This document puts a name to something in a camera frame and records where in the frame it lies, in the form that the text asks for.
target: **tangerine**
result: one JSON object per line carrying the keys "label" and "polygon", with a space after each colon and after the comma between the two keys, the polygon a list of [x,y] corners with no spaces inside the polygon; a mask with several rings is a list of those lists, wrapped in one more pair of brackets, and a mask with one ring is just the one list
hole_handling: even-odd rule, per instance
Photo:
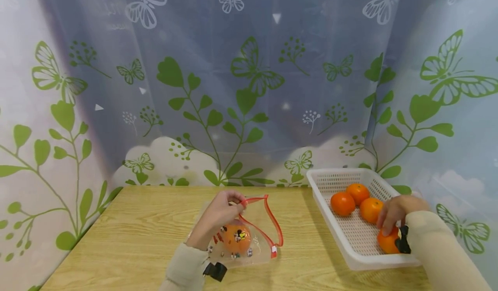
{"label": "tangerine", "polygon": [[356,209],[353,196],[346,192],[338,192],[330,198],[330,207],[341,216],[350,215]]}
{"label": "tangerine", "polygon": [[399,239],[398,228],[396,226],[393,227],[393,230],[387,236],[382,234],[382,230],[380,230],[379,235],[377,235],[377,242],[379,243],[380,248],[387,254],[399,253],[399,249],[396,246],[396,239]]}
{"label": "tangerine", "polygon": [[345,191],[353,196],[354,203],[360,206],[363,200],[370,197],[370,192],[363,184],[351,184]]}
{"label": "tangerine", "polygon": [[368,223],[377,224],[379,213],[384,203],[376,198],[367,198],[361,202],[360,215]]}

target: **human hand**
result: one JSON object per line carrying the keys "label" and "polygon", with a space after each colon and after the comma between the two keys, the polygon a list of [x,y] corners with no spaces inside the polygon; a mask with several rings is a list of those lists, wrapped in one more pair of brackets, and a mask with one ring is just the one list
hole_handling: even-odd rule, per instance
{"label": "human hand", "polygon": [[246,197],[242,193],[236,190],[222,190],[217,193],[194,226],[186,245],[206,251],[211,237],[216,235],[221,226],[232,222],[245,208]]}
{"label": "human hand", "polygon": [[405,216],[416,211],[430,211],[429,204],[415,196],[401,195],[384,202],[384,206],[377,219],[377,228],[382,229],[382,234],[387,236],[393,230],[397,221],[405,223]]}

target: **sleeve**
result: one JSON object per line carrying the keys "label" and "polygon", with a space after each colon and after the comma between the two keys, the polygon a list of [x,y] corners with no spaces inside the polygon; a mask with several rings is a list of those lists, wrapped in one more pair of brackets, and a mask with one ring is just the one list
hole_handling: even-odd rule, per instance
{"label": "sleeve", "polygon": [[202,291],[208,264],[207,251],[181,244],[171,258],[159,291]]}
{"label": "sleeve", "polygon": [[425,268],[433,291],[491,291],[453,232],[433,212],[406,215],[408,243]]}

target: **plastic bag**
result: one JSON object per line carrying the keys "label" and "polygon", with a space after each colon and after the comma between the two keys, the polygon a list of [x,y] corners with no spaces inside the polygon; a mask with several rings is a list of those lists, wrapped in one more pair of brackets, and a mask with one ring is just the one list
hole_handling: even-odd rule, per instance
{"label": "plastic bag", "polygon": [[268,195],[246,197],[245,211],[213,236],[209,244],[210,262],[227,269],[263,264],[277,257],[283,235],[269,205]]}

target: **wood grain surface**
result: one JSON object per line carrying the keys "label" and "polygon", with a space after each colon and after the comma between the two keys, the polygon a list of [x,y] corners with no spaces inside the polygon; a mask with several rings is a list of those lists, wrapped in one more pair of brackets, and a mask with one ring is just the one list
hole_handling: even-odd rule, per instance
{"label": "wood grain surface", "polygon": [[[157,291],[169,259],[186,239],[197,213],[220,189],[124,188],[57,268],[42,291]],[[269,264],[232,269],[204,290],[426,291],[422,267],[351,271],[313,199],[304,188],[241,187],[268,193],[284,246]]]}

